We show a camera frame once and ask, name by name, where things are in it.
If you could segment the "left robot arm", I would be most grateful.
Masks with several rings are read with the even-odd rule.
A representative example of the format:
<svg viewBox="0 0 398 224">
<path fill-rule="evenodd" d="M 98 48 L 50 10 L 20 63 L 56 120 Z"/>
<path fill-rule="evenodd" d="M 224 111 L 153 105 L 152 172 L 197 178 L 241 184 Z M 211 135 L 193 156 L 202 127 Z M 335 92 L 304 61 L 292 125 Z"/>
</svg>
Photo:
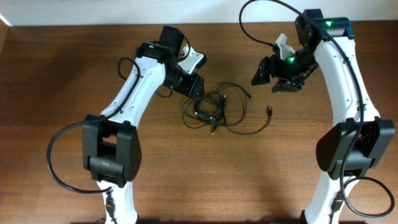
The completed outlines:
<svg viewBox="0 0 398 224">
<path fill-rule="evenodd" d="M 164 26 L 157 41 L 136 50 L 133 67 L 118 95 L 83 125 L 83 167 L 100 187 L 106 216 L 100 223 L 137 223 L 132 182 L 141 166 L 137 129 L 158 87 L 189 98 L 203 96 L 204 79 L 194 72 L 206 62 L 179 29 Z"/>
</svg>

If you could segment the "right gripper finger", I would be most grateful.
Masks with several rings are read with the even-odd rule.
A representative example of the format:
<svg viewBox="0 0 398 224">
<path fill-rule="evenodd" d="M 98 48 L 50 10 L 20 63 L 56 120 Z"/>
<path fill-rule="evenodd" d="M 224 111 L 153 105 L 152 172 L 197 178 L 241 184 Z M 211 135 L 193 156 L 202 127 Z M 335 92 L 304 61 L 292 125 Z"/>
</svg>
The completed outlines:
<svg viewBox="0 0 398 224">
<path fill-rule="evenodd" d="M 272 87 L 272 92 L 273 93 L 298 92 L 301 89 L 302 89 L 301 85 L 279 79 L 277 83 Z"/>
<path fill-rule="evenodd" d="M 270 83 L 270 71 L 269 71 L 269 57 L 264 57 L 257 68 L 257 71 L 251 80 L 251 85 L 265 85 Z"/>
</svg>

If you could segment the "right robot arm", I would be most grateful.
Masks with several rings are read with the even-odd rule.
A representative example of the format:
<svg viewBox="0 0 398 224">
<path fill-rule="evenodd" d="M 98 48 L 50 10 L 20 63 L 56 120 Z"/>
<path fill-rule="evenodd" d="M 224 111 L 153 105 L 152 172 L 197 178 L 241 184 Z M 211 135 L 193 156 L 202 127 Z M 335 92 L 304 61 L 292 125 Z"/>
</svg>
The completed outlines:
<svg viewBox="0 0 398 224">
<path fill-rule="evenodd" d="M 273 92 L 296 92 L 315 70 L 322 71 L 333 127 L 317 142 L 320 178 L 300 223 L 337 223 L 342 208 L 350 207 L 352 188 L 380 161 L 395 127 L 380 117 L 369 98 L 349 19 L 325 18 L 320 9 L 307 9 L 298 14 L 295 26 L 301 48 L 293 50 L 280 35 L 274 54 L 261 60 L 251 83 L 263 85 L 276 78 Z"/>
</svg>

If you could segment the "black cable white plug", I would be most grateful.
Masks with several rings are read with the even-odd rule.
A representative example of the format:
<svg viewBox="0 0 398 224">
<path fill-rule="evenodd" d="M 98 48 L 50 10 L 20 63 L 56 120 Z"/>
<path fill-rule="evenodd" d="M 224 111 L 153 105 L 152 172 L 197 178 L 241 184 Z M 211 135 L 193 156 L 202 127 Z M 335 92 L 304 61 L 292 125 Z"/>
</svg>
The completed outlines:
<svg viewBox="0 0 398 224">
<path fill-rule="evenodd" d="M 214 112 L 209 112 L 201 106 L 208 103 L 215 107 Z M 182 121 L 190 129 L 199 129 L 204 126 L 211 126 L 211 134 L 214 135 L 218 127 L 222 126 L 226 109 L 226 95 L 220 93 L 210 93 L 199 98 L 191 98 L 183 104 Z M 186 123 L 185 117 L 195 119 L 202 123 L 199 126 L 190 126 Z"/>
</svg>

